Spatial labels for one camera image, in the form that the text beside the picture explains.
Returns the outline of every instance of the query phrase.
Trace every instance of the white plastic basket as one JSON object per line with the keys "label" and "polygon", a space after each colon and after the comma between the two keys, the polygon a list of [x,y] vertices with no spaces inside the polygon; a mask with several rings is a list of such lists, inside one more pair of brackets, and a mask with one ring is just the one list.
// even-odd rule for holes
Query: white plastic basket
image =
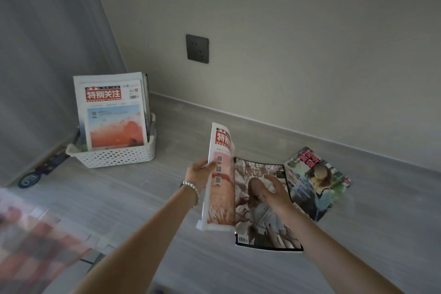
{"label": "white plastic basket", "polygon": [[[152,113],[152,126],[156,123],[156,116]],[[92,169],[94,167],[106,167],[130,163],[151,161],[155,157],[156,128],[152,128],[148,144],[139,147],[120,147],[117,149],[95,150],[81,152],[75,145],[69,144],[66,154],[76,157],[78,160]]]}

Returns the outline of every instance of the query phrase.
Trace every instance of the beaded bracelet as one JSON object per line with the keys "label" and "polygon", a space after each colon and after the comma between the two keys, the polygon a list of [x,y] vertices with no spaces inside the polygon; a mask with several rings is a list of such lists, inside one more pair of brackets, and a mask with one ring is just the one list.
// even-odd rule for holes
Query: beaded bracelet
{"label": "beaded bracelet", "polygon": [[190,186],[195,191],[195,193],[196,193],[196,204],[192,208],[196,207],[197,204],[199,203],[199,197],[200,197],[200,193],[199,193],[198,189],[196,188],[196,185],[193,184],[192,182],[183,181],[183,182],[181,182],[181,185],[179,185],[179,188],[181,188],[182,185]]}

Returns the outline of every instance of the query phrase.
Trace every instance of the power outlet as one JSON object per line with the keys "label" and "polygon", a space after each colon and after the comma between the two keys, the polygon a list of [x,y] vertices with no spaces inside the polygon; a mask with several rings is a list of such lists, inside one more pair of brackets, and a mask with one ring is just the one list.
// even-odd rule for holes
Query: power outlet
{"label": "power outlet", "polygon": [[187,42],[187,58],[208,64],[208,39],[187,34],[185,41]]}

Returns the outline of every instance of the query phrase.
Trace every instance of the magazine page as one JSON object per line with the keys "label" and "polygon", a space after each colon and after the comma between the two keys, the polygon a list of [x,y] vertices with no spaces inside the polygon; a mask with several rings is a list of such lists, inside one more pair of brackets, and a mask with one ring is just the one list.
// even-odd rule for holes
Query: magazine page
{"label": "magazine page", "polygon": [[139,80],[82,84],[88,151],[147,143]]}
{"label": "magazine page", "polygon": [[272,212],[253,186],[259,181],[271,191],[271,180],[279,180],[288,191],[283,165],[255,163],[235,158],[236,244],[256,249],[301,252],[294,233]]}
{"label": "magazine page", "polygon": [[345,192],[351,181],[310,148],[304,147],[285,163],[293,202],[318,221]]}
{"label": "magazine page", "polygon": [[198,223],[201,230],[233,231],[234,180],[233,144],[229,130],[218,123],[211,128],[208,162],[217,161],[218,166],[208,179],[202,206],[202,220]]}
{"label": "magazine page", "polygon": [[[82,108],[82,98],[83,98],[82,84],[106,83],[106,82],[115,82],[115,81],[119,82],[119,81],[127,81],[127,80],[139,80],[144,83],[144,76],[141,72],[112,74],[112,75],[74,76],[75,95],[77,99],[82,151],[87,151],[86,134],[85,134],[85,115],[83,115],[84,111]],[[146,122],[146,133],[148,136],[150,135],[150,107],[149,107],[149,102],[146,101],[146,98],[148,98],[148,93],[145,93],[145,91],[146,88],[143,86],[141,89],[142,103],[144,110],[144,120]]]}

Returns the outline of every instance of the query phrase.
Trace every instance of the blue round object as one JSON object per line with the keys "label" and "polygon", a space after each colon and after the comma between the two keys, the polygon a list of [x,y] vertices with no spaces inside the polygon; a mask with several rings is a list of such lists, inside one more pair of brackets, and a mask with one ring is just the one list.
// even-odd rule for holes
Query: blue round object
{"label": "blue round object", "polygon": [[24,175],[19,183],[17,184],[19,188],[30,188],[34,186],[41,178],[41,173],[31,172]]}

